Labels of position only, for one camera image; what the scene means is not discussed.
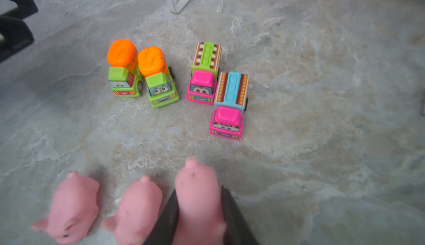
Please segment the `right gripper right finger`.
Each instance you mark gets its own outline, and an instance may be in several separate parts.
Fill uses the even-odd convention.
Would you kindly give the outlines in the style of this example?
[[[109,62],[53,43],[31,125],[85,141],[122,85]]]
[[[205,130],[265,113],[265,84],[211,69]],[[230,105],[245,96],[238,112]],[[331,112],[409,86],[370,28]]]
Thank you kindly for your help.
[[[221,203],[227,230],[224,234],[225,245],[260,245],[230,190],[221,187]]]

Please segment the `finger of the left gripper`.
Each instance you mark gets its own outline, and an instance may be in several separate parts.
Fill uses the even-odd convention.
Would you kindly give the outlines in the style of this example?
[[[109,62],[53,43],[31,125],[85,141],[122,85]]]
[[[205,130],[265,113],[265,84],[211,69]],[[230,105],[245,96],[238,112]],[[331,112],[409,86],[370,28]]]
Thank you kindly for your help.
[[[30,46],[34,37],[25,18],[38,12],[34,0],[10,0],[17,7],[1,14],[1,61]]]

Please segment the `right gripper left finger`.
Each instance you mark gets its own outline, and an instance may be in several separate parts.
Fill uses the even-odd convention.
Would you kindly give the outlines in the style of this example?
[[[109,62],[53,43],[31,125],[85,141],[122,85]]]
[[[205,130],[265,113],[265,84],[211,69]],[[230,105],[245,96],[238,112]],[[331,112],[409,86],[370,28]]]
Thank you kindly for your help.
[[[143,245],[172,245],[178,218],[179,207],[176,189],[174,189]]]

